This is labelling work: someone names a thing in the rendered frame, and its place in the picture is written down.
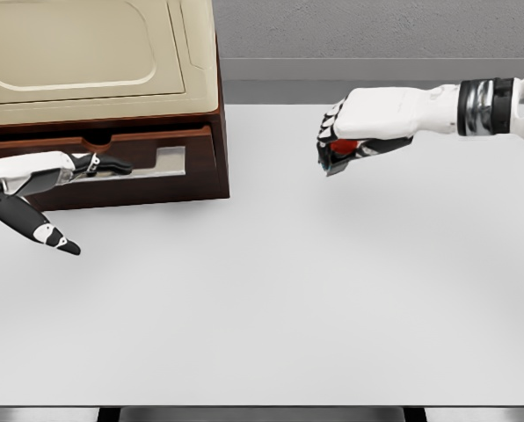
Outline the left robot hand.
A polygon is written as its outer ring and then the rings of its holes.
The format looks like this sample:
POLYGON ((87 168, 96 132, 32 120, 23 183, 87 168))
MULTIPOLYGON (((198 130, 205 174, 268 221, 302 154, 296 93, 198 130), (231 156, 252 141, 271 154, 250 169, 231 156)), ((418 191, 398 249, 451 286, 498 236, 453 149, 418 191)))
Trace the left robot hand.
POLYGON ((0 222, 35 243, 78 256, 80 247, 25 198, 66 185, 81 175, 128 175, 132 170, 129 162, 97 153, 53 150, 0 158, 0 222))

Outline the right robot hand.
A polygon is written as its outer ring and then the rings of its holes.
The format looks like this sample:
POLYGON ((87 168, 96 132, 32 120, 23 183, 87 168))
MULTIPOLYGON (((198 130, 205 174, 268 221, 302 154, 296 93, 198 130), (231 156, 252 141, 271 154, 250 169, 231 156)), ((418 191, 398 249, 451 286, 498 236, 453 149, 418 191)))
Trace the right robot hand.
POLYGON ((318 162, 325 171, 325 147, 336 140, 358 140, 355 159, 409 146, 417 133, 417 88, 356 88, 324 114, 317 135, 318 162))

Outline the black switch with red button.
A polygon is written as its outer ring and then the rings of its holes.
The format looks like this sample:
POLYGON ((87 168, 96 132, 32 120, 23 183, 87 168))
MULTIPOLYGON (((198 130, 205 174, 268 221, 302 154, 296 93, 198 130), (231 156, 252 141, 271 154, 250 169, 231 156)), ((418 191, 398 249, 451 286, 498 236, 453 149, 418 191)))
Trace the black switch with red button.
POLYGON ((329 143, 325 147, 325 172, 333 176, 346 169, 349 163, 355 159, 356 150, 360 146, 358 140, 339 139, 329 143))

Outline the brown wooden drawer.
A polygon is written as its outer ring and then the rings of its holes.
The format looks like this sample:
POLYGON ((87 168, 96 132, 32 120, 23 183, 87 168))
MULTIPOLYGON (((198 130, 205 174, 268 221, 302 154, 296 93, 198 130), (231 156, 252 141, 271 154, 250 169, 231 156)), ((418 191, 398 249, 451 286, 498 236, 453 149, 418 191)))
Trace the brown wooden drawer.
POLYGON ((153 168, 160 149, 176 147, 184 150, 181 175, 80 179, 29 196, 31 204, 45 211, 226 198, 225 135, 210 124, 0 135, 0 158, 50 150, 99 152, 130 162, 135 171, 153 168))

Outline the silver drawer handle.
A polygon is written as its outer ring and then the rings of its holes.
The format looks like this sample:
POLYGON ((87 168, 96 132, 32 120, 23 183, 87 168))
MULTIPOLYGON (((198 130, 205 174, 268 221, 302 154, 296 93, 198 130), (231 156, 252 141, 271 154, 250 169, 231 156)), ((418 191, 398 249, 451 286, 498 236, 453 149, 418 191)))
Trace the silver drawer handle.
POLYGON ((185 176, 186 148, 184 146, 162 147, 156 151, 155 163, 149 168, 134 168, 128 175, 120 175, 112 171, 99 171, 95 176, 82 174, 76 176, 72 183, 125 181, 142 178, 163 178, 185 176))

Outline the brown cabinet with beige top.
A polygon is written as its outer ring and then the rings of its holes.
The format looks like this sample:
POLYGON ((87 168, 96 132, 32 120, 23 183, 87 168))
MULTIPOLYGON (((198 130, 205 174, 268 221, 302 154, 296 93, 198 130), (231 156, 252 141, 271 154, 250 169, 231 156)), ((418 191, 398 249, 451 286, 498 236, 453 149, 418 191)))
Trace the brown cabinet with beige top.
POLYGON ((0 135, 185 124, 226 139, 212 0, 0 0, 0 135))

